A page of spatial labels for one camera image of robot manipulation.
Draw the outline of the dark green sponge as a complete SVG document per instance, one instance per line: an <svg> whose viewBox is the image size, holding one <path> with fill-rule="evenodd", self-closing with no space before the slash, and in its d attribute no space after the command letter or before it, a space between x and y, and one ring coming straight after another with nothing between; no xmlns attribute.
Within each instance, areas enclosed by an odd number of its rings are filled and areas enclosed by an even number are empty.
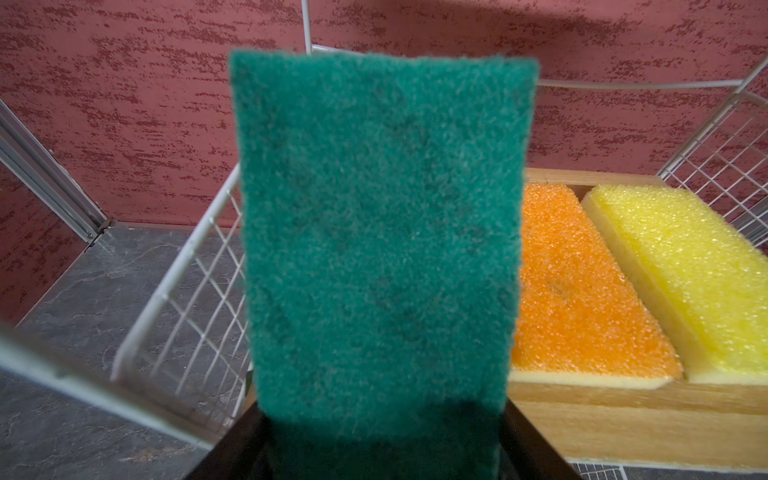
<svg viewBox="0 0 768 480"><path fill-rule="evenodd" d="M276 478L497 476L539 70L230 55Z"/></svg>

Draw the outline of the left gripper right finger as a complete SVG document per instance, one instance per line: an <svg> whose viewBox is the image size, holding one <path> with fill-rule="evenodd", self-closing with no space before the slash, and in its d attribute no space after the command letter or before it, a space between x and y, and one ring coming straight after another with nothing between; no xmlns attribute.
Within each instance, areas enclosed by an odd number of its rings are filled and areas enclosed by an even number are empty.
<svg viewBox="0 0 768 480"><path fill-rule="evenodd" d="M582 479L510 400L502 415L500 445L501 479Z"/></svg>

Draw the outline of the yellow sponge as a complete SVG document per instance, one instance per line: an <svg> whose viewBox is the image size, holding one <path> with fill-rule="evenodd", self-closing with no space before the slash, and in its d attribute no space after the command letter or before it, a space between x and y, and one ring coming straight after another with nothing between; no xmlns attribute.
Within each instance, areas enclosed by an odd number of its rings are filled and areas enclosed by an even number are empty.
<svg viewBox="0 0 768 480"><path fill-rule="evenodd" d="M692 192L599 185L582 200L691 383L767 383L767 258Z"/></svg>

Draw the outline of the orange sponge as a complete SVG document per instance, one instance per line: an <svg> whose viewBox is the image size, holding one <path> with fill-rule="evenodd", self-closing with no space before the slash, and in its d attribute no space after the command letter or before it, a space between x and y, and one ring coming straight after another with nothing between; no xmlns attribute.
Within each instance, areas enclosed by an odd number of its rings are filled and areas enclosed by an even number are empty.
<svg viewBox="0 0 768 480"><path fill-rule="evenodd" d="M512 382L657 389L683 367L574 192L529 183Z"/></svg>

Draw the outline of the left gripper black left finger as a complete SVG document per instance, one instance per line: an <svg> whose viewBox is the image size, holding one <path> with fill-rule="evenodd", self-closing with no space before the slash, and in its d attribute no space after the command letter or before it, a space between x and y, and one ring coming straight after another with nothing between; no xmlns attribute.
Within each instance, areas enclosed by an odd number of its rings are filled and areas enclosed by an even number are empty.
<svg viewBox="0 0 768 480"><path fill-rule="evenodd" d="M269 479L270 421L254 403L186 480Z"/></svg>

